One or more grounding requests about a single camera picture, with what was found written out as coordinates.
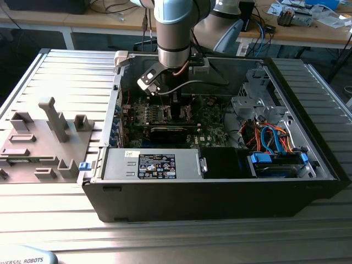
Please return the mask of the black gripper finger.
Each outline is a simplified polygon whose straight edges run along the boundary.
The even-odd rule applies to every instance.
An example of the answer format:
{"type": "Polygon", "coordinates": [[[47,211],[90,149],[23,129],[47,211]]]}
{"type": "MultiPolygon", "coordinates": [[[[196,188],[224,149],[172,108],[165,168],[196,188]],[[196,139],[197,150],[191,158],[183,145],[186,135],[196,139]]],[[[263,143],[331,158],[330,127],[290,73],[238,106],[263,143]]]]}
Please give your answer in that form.
{"type": "Polygon", "coordinates": [[[169,96],[170,113],[173,120],[178,120],[181,114],[182,93],[174,92],[169,96]]]}

